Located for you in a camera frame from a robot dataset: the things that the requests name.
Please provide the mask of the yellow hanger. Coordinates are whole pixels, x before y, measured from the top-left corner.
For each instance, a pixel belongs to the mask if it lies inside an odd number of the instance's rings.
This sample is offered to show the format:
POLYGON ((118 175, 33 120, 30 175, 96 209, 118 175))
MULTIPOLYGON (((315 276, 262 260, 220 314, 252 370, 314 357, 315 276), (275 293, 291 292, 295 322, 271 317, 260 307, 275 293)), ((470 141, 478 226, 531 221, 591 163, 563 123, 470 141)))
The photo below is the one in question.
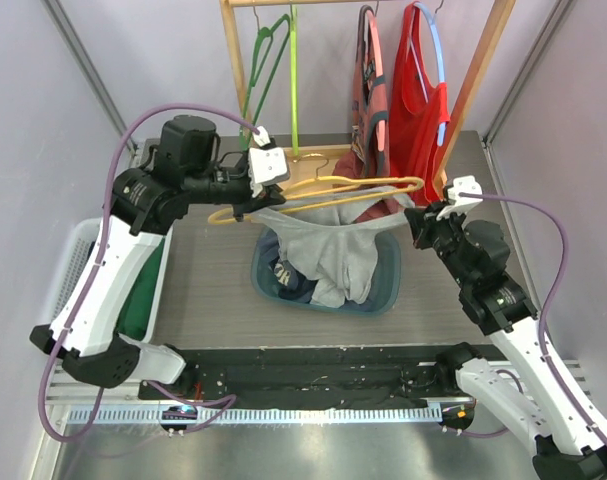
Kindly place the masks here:
POLYGON ((421 190, 425 181, 416 176, 348 178, 326 175, 301 180, 285 190, 283 214, 315 210, 365 200, 379 201, 421 190))

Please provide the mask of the grey tank top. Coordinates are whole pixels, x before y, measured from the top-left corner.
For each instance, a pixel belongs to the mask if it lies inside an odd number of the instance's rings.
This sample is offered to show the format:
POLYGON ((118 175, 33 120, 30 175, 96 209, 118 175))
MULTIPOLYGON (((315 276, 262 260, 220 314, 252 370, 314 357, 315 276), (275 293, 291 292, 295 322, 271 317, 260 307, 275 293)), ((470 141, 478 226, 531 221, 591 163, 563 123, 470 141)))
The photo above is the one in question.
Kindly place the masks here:
POLYGON ((378 263, 375 239, 407 223, 408 194, 283 214, 264 208, 252 220, 273 230, 279 254, 309 280, 316 280, 312 303, 340 307, 346 300, 362 304, 378 263))

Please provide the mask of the pink tank top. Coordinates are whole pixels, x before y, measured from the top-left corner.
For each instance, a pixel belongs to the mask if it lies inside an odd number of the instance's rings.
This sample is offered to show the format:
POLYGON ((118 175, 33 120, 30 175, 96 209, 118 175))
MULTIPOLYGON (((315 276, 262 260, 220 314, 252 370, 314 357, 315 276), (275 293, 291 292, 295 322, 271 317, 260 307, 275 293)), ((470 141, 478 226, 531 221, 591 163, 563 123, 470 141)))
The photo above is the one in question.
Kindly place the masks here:
POLYGON ((352 85, 352 140, 349 151, 336 163, 333 174, 348 178, 389 177, 389 108, 385 75, 375 78, 366 12, 359 11, 357 47, 352 85), (376 126, 385 121, 385 150, 377 151, 376 126))

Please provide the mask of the dark green hanger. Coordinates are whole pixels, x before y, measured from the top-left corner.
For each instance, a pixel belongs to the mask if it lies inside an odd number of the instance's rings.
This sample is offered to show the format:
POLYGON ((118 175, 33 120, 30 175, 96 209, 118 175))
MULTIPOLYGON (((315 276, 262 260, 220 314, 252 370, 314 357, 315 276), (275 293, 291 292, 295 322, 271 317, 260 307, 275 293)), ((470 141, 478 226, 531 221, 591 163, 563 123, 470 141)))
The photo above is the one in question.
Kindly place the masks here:
POLYGON ((290 40, 291 16, 283 14, 270 27, 260 27, 254 41, 250 76, 241 113, 258 127, 260 114, 290 40))

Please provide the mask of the lime green hanger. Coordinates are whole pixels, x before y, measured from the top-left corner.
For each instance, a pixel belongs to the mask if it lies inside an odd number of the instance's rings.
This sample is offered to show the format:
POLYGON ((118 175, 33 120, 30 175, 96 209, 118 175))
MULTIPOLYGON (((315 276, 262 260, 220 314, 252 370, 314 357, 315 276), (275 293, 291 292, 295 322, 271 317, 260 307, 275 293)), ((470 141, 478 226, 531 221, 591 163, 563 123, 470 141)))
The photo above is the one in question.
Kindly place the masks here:
POLYGON ((291 142, 294 157, 299 155, 298 125, 298 58, 297 58, 297 7, 290 5, 290 93, 291 93, 291 142))

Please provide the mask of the pink hanger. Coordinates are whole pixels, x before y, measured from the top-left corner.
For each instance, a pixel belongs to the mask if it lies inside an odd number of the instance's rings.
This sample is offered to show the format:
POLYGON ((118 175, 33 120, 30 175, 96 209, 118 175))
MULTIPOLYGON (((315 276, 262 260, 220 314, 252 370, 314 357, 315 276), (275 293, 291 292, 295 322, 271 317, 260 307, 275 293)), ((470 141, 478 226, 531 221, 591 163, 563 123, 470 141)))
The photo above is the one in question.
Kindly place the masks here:
MULTIPOLYGON (((382 65, 382 54, 381 54, 381 46, 380 46, 380 39, 379 39, 378 26, 377 26, 377 22, 376 22, 376 16, 372 10, 368 10, 366 12, 366 16, 368 19, 369 34, 371 37, 370 45, 371 45, 373 59, 374 59, 375 78, 379 78, 379 77, 384 76, 384 69, 383 69, 383 65, 382 65)), ((377 133, 377 151, 384 152, 385 140, 386 140, 386 138, 385 138, 386 126, 385 126, 384 120, 379 120, 377 122, 376 133, 377 133)))

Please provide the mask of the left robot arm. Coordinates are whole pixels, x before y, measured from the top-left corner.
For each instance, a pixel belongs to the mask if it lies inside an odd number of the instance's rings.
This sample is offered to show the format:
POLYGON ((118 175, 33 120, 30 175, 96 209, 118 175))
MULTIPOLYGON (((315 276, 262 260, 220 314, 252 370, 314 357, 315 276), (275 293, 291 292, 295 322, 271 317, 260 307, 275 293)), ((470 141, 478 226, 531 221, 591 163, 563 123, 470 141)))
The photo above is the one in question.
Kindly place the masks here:
POLYGON ((284 202, 278 184, 289 176, 287 161, 265 128, 233 166, 222 164, 219 148, 212 121, 178 115, 163 125, 146 162, 113 180, 107 216, 72 295, 30 335, 74 380, 104 389, 152 380, 176 399, 194 391, 196 375, 178 349, 121 333, 117 322, 141 270, 191 205, 227 204, 240 218, 284 202))

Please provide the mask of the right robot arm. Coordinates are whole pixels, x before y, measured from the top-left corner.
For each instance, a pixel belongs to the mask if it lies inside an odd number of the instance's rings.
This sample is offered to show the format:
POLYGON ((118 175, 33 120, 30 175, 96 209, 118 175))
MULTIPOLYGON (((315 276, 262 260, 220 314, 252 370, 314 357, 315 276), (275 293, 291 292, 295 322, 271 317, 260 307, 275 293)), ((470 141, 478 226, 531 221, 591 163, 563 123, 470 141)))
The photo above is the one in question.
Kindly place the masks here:
POLYGON ((459 288, 466 316, 510 362, 521 393, 467 343, 440 353, 440 391, 480 401, 525 447, 541 479, 607 479, 607 419, 560 359, 527 292, 507 273, 501 227, 467 221, 445 202, 408 208, 413 244, 433 250, 459 288))

